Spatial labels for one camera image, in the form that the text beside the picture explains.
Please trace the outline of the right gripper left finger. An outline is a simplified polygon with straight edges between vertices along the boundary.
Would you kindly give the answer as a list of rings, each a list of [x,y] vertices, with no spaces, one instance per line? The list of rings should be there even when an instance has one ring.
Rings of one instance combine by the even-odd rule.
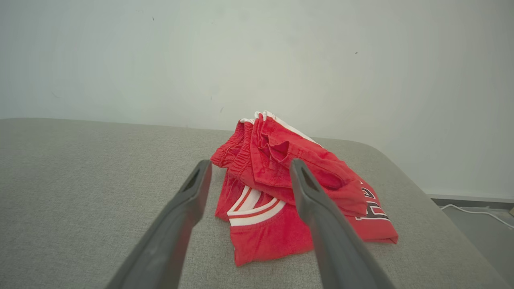
[[[108,289],[178,288],[192,229],[204,215],[211,177],[211,161],[200,161],[110,280]]]

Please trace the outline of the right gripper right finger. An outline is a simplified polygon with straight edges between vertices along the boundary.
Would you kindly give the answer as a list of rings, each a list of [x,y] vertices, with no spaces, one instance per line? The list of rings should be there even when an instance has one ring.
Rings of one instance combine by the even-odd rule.
[[[306,163],[293,159],[290,177],[297,212],[310,229],[323,287],[395,288]]]

